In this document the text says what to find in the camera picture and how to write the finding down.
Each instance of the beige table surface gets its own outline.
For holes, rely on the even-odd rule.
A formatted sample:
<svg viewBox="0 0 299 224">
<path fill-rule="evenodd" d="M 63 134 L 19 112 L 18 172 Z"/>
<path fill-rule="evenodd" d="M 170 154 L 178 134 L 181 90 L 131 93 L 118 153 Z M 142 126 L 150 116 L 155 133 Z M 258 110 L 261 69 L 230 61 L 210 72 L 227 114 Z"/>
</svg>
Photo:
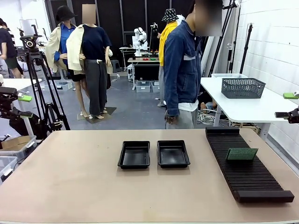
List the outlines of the beige table surface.
<svg viewBox="0 0 299 224">
<path fill-rule="evenodd" d="M 239 204 L 205 130 L 59 131 L 0 186 L 0 220 L 32 223 L 278 222 L 299 220 L 299 178 L 253 131 L 241 135 L 293 203 Z M 124 140 L 149 140 L 148 170 L 117 167 Z M 191 165 L 157 166 L 157 140 L 185 140 Z"/>
<path fill-rule="evenodd" d="M 137 62 L 146 62 L 146 63 L 150 63 L 150 62 L 154 63 L 154 62 L 156 62 L 156 63 L 160 63 L 158 57 L 137 57 L 136 60 L 133 60 L 133 58 L 131 57 L 128 60 L 128 63 L 137 63 Z"/>
</svg>

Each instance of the black tray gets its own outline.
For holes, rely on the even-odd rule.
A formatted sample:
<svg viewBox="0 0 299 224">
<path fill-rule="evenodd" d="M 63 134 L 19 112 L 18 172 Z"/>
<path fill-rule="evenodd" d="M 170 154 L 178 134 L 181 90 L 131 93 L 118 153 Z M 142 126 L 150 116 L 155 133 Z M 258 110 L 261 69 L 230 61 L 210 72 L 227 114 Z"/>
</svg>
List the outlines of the black tray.
<svg viewBox="0 0 299 224">
<path fill-rule="evenodd" d="M 185 142 L 158 141 L 158 164 L 161 168 L 186 168 L 190 165 Z"/>
<path fill-rule="evenodd" d="M 252 161 L 228 161 L 230 148 L 249 148 L 236 127 L 207 127 L 206 137 L 223 176 L 240 203 L 291 203 L 294 195 L 284 190 L 257 156 Z"/>
<path fill-rule="evenodd" d="M 122 169 L 146 169 L 150 165 L 149 141 L 124 141 L 118 166 Z"/>
</svg>

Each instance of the gray shorts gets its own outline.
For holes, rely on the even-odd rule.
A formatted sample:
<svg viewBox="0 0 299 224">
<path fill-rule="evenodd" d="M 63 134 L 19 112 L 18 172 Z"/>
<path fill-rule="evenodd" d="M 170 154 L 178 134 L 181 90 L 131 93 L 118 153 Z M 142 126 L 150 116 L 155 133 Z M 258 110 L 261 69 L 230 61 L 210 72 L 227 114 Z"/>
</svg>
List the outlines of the gray shorts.
<svg viewBox="0 0 299 224">
<path fill-rule="evenodd" d="M 18 67 L 18 61 L 16 57 L 10 57 L 5 60 L 8 69 L 16 69 Z"/>
</svg>

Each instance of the beige jacket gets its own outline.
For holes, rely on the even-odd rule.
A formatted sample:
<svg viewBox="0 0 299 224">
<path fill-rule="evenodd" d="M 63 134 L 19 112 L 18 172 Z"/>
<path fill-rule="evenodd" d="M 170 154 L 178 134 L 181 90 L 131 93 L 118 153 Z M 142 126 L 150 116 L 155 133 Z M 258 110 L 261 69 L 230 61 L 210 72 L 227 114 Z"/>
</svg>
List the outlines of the beige jacket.
<svg viewBox="0 0 299 224">
<path fill-rule="evenodd" d="M 61 58 L 59 59 L 58 62 L 54 60 L 55 52 L 56 51 L 59 52 L 59 48 L 60 48 L 61 24 L 62 23 L 59 23 L 58 26 L 53 30 L 45 48 L 45 55 L 47 57 L 49 67 L 53 69 L 53 72 L 57 72 L 58 67 L 63 70 L 67 70 L 66 65 L 64 64 Z"/>
<path fill-rule="evenodd" d="M 82 38 L 84 34 L 83 24 L 78 26 L 66 41 L 67 61 L 69 69 L 74 70 L 74 74 L 85 74 L 83 60 L 79 59 L 79 54 L 82 53 Z M 107 73 L 112 74 L 112 65 L 107 66 Z"/>
</svg>

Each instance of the denim jacket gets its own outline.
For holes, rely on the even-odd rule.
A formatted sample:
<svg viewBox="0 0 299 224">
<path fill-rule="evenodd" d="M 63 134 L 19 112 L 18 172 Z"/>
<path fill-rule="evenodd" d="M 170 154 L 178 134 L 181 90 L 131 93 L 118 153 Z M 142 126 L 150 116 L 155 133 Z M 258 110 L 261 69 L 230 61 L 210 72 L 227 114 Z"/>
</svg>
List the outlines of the denim jacket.
<svg viewBox="0 0 299 224">
<path fill-rule="evenodd" d="M 200 39 L 195 38 L 187 22 L 168 36 L 164 52 L 165 101 L 169 116 L 179 115 L 179 103 L 195 103 L 201 71 Z"/>
</svg>

